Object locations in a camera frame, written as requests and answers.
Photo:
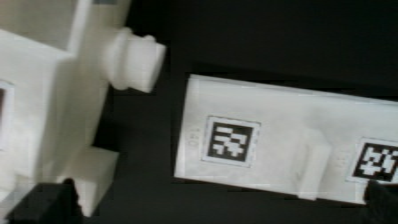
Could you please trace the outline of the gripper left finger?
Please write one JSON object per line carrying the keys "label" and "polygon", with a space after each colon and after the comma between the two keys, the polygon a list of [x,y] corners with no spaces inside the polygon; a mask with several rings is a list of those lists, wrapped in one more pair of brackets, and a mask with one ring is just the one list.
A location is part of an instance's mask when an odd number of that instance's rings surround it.
{"label": "gripper left finger", "polygon": [[84,224],[75,181],[39,183],[6,215],[7,224]]}

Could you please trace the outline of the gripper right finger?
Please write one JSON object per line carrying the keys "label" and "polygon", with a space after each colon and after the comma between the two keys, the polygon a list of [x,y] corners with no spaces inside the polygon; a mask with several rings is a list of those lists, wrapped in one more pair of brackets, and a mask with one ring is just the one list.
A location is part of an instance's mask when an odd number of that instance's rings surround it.
{"label": "gripper right finger", "polygon": [[398,184],[368,182],[363,224],[398,224]]}

